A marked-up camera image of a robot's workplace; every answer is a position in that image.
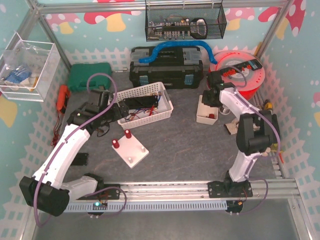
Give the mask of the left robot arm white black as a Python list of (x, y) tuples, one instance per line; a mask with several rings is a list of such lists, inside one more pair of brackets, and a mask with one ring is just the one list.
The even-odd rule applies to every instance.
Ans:
[(101, 72), (91, 75), (89, 79), (97, 76), (107, 77), (112, 82), (114, 93), (101, 89), (89, 90), (93, 100), (70, 115), (61, 138), (47, 160), (31, 177), (24, 176), (19, 182), (25, 202), (33, 207), (35, 224), (39, 228), (45, 225), (40, 222), (39, 211), (47, 213), (49, 217), (58, 217), (69, 202), (81, 197), (97, 196), (110, 190), (124, 193), (120, 186), (105, 187), (103, 179), (91, 173), (74, 181), (63, 182), (79, 150), (91, 135), (102, 127), (102, 122), (110, 124), (118, 120), (117, 112), (128, 112), (127, 107), (118, 106), (118, 87), (115, 80)]

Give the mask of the white peg base plate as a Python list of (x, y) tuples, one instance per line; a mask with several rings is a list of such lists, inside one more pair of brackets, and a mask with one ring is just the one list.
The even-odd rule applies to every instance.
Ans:
[(113, 148), (112, 143), (111, 147), (131, 169), (150, 153), (133, 134), (130, 139), (127, 139), (124, 135), (117, 140), (119, 142), (119, 148)]

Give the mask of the large red spring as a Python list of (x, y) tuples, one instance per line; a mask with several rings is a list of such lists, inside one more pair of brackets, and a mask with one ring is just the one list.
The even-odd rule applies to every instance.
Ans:
[(127, 139), (130, 139), (130, 138), (132, 137), (132, 133), (131, 133), (131, 131), (130, 131), (129, 129), (126, 129), (126, 130), (124, 131), (124, 134), (125, 134), (125, 137), (126, 137)]
[(112, 146), (114, 149), (118, 149), (120, 147), (120, 144), (117, 139), (112, 140)]

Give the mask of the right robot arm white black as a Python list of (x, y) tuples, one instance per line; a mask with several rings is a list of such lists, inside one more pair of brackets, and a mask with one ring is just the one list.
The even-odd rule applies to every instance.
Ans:
[(209, 107), (224, 107), (238, 120), (236, 145), (238, 153), (228, 174), (233, 182), (249, 179), (256, 160), (277, 144), (281, 149), (281, 138), (277, 116), (269, 110), (260, 110), (246, 100), (231, 82), (225, 83), (220, 71), (211, 71), (206, 76), (208, 90), (202, 95), (202, 103)]

